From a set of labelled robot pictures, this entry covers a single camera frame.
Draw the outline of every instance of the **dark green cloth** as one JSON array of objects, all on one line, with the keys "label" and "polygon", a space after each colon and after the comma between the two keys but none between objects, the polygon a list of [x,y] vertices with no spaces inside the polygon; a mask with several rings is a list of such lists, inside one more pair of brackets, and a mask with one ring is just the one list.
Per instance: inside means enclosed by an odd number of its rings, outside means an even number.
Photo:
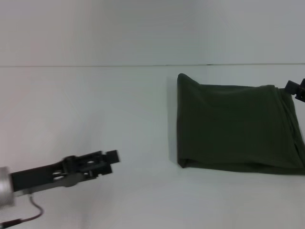
[{"label": "dark green cloth", "polygon": [[178,76],[178,164],[305,175],[305,146],[284,89],[198,84]]}]

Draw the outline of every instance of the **white wall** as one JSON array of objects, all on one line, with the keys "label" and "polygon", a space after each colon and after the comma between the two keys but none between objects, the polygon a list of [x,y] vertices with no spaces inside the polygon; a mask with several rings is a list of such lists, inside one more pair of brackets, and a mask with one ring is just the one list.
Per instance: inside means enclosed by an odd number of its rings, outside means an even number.
[{"label": "white wall", "polygon": [[[304,66],[0,68],[0,166],[12,171],[118,149],[113,174],[35,195],[46,214],[19,228],[301,229],[303,177],[181,169],[176,77],[283,87]],[[295,100],[305,130],[305,105]],[[0,220],[36,213],[26,197]]]},{"label": "white wall", "polygon": [[305,62],[302,0],[2,0],[0,65]]}]

